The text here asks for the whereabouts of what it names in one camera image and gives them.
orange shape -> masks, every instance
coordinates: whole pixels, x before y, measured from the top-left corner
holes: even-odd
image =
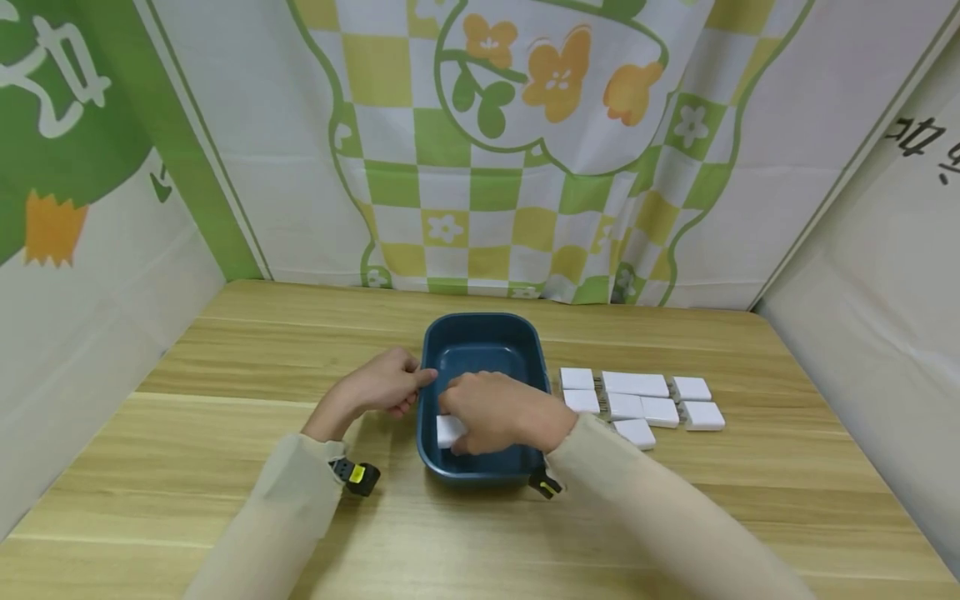
[[[663,65],[651,62],[646,66],[624,64],[610,77],[603,92],[607,116],[620,119],[627,127],[643,120],[650,104],[650,87],[660,80]]]
[[[74,208],[73,200],[57,204],[53,194],[40,198],[36,190],[30,190],[23,263],[36,260],[43,265],[50,258],[57,268],[63,262],[72,267],[73,251],[84,228],[88,208],[89,204]]]
[[[543,106],[546,120],[560,123],[580,105],[584,76],[590,66],[590,29],[574,27],[561,52],[544,43],[530,53],[527,69],[531,82],[523,90],[523,102]]]
[[[516,40],[516,25],[510,21],[500,21],[491,27],[479,14],[468,14],[464,19],[464,33],[467,34],[467,54],[487,59],[501,69],[513,64],[510,44]]]

yellow label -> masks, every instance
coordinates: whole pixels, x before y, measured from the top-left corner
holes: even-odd
[[[350,474],[350,483],[360,483],[363,479],[363,474],[367,472],[366,467],[360,467],[359,465],[353,466],[353,472]]]

forearm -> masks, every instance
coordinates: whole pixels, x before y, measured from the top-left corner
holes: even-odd
[[[183,597],[289,597],[340,501],[342,484],[328,462],[344,452],[343,443],[321,444],[304,435],[280,441]]]
[[[667,574],[710,600],[810,600],[804,582],[735,519],[593,417],[551,452],[572,493],[599,501]]]

blue basin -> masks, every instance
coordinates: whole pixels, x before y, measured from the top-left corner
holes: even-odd
[[[422,367],[436,369],[437,380],[420,390],[417,450],[446,484],[461,487],[524,485],[543,455],[526,445],[492,454],[454,456],[437,447],[439,396],[449,381],[465,372],[499,371],[550,393],[537,330],[510,313],[458,313],[440,317],[423,338]]]

wood grain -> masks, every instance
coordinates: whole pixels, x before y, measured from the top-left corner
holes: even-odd
[[[337,378],[420,348],[449,312],[515,312],[563,366],[704,376],[720,433],[657,430],[652,456],[753,531],[820,598],[960,598],[960,588],[755,315],[231,283],[0,546],[3,598],[178,598],[276,441]],[[345,497],[295,598],[686,598],[614,524],[560,496],[453,491],[412,419],[367,415]]]

